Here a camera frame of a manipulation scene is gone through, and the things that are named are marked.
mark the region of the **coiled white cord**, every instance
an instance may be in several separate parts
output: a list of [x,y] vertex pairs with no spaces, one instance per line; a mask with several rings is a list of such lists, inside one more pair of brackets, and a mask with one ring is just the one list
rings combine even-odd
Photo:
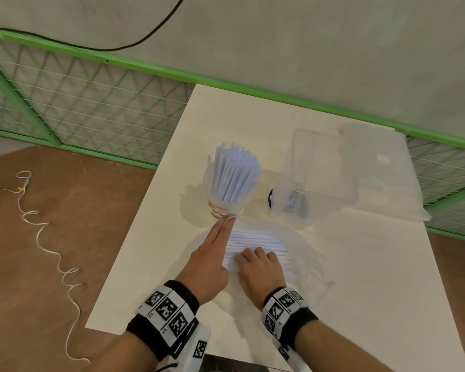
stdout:
[[8,192],[12,192],[12,193],[20,193],[19,194],[19,198],[17,199],[17,205],[19,206],[19,210],[21,211],[22,213],[22,220],[26,223],[29,223],[30,225],[34,225],[34,226],[41,226],[41,228],[38,230],[38,232],[36,233],[36,246],[41,249],[42,251],[45,251],[47,253],[51,253],[51,254],[55,254],[58,256],[58,261],[57,261],[57,270],[62,273],[62,284],[66,287],[69,288],[69,290],[67,291],[67,297],[69,298],[70,302],[72,304],[74,304],[74,306],[76,307],[77,309],[77,317],[76,319],[74,320],[74,323],[72,324],[70,330],[69,330],[69,334],[67,335],[67,338],[65,340],[65,354],[67,355],[67,357],[70,359],[70,360],[74,360],[74,361],[78,361],[78,360],[85,360],[87,361],[88,363],[91,363],[91,361],[88,359],[88,358],[74,358],[72,356],[69,355],[69,353],[67,352],[67,345],[69,343],[69,338],[71,336],[71,333],[72,333],[72,330],[74,329],[74,326],[76,325],[76,323],[78,322],[79,320],[79,317],[81,315],[81,309],[79,307],[79,305],[71,298],[71,290],[74,288],[74,287],[78,287],[78,286],[81,286],[83,285],[82,283],[77,283],[75,285],[69,285],[67,284],[66,282],[64,282],[64,278],[66,275],[68,274],[71,274],[71,273],[75,273],[77,271],[79,271],[79,268],[78,267],[74,267],[72,269],[69,269],[67,271],[63,271],[61,268],[60,268],[60,261],[62,260],[62,255],[59,253],[59,252],[55,252],[53,250],[47,250],[46,248],[43,248],[41,245],[40,245],[40,241],[38,240],[38,238],[40,237],[40,234],[41,232],[43,231],[43,229],[50,223],[50,222],[44,222],[44,223],[34,223],[34,222],[30,222],[28,221],[25,217],[28,216],[28,215],[37,215],[39,214],[40,212],[37,211],[37,210],[31,210],[31,211],[24,211],[22,209],[22,206],[21,206],[21,198],[22,196],[24,196],[26,194],[26,188],[29,184],[29,180],[31,179],[31,176],[32,176],[32,173],[31,171],[20,171],[16,174],[16,177],[19,178],[19,179],[24,179],[24,184],[22,185],[22,187],[19,187],[18,190],[12,190],[12,189],[0,189],[0,191],[8,191]]

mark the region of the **black cable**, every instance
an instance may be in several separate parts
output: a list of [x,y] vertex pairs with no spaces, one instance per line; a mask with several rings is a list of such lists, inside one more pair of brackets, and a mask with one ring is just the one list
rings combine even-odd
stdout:
[[155,372],[161,372],[163,370],[166,370],[167,368],[172,368],[172,367],[177,367],[177,363],[167,364],[165,367],[159,368]]
[[158,24],[157,27],[155,27],[155,29],[151,30],[150,33],[148,35],[146,35],[145,37],[143,37],[142,39],[138,40],[136,43],[132,43],[132,44],[128,44],[128,45],[123,45],[122,47],[118,47],[118,48],[92,48],[92,47],[86,47],[84,45],[76,45],[76,44],[71,44],[71,43],[67,43],[67,42],[63,42],[63,41],[60,41],[60,40],[57,40],[57,39],[52,39],[50,37],[45,37],[43,35],[40,35],[40,34],[35,34],[35,33],[30,33],[28,31],[22,31],[22,30],[15,30],[15,29],[7,29],[5,27],[0,27],[0,31],[9,31],[9,32],[12,32],[12,33],[19,33],[19,34],[25,34],[25,35],[31,35],[33,37],[40,37],[42,39],[45,39],[45,40],[48,40],[48,41],[51,41],[51,42],[55,42],[55,43],[60,43],[60,44],[65,44],[65,45],[68,45],[70,47],[75,47],[75,48],[83,48],[83,49],[90,49],[92,51],[100,51],[100,52],[113,52],[113,51],[118,51],[118,50],[121,50],[121,49],[126,49],[126,48],[130,48],[130,47],[134,47],[138,44],[141,44],[143,43],[146,39],[148,39],[149,37],[151,37],[153,34],[155,34],[171,17],[172,15],[176,12],[176,10],[179,8],[179,6],[182,4],[184,0],[179,0],[177,2],[177,4],[174,6],[174,9],[170,11],[170,13],[167,15],[167,17],[161,22]]

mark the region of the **concrete wall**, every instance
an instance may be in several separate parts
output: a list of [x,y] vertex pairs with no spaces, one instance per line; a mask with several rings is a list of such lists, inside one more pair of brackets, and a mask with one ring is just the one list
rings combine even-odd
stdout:
[[[0,0],[0,26],[101,48],[177,0]],[[465,0],[185,0],[118,55],[465,137]]]

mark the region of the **brown floor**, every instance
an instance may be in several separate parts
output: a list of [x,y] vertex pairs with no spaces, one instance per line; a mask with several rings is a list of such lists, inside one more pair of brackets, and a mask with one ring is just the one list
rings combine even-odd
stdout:
[[[82,316],[71,337],[74,356],[93,357],[115,336],[85,329],[153,171],[35,146],[0,157],[0,188],[20,186],[15,173],[33,172],[26,210],[51,221],[45,247],[60,251],[61,267],[81,267],[68,282]],[[21,221],[17,195],[0,192],[0,372],[79,371],[64,355],[75,308],[56,271],[56,257],[35,247],[37,229]],[[429,235],[465,349],[465,242]]]

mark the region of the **table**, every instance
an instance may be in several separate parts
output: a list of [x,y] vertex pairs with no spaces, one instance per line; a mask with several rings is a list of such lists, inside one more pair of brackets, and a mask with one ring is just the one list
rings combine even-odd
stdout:
[[[222,142],[256,154],[264,173],[244,212],[268,216],[266,196],[296,128],[337,134],[356,120],[197,85],[86,324],[121,334],[134,309],[174,278],[214,220],[201,181]],[[314,312],[396,371],[465,371],[465,355],[422,223],[345,208],[301,231],[336,281]],[[289,369],[259,313],[227,292],[200,308],[207,352]]]

